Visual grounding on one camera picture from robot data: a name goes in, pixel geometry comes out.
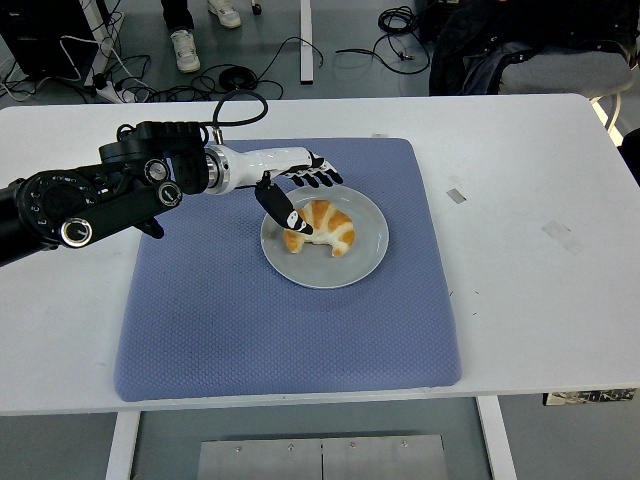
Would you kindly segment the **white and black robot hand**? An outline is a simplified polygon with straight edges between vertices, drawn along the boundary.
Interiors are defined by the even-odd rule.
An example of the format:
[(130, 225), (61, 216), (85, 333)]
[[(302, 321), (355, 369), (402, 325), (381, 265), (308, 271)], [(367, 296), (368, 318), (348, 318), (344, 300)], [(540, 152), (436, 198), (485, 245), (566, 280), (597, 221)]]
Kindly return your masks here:
[(236, 152), (217, 147), (220, 183), (217, 194), (230, 193), (241, 187), (253, 187), (254, 194), (266, 213), (285, 229), (310, 235), (313, 227), (294, 209), (286, 194), (272, 180), (278, 176), (291, 179), (297, 186), (307, 182), (311, 187), (331, 187), (343, 179), (324, 157), (302, 147)]

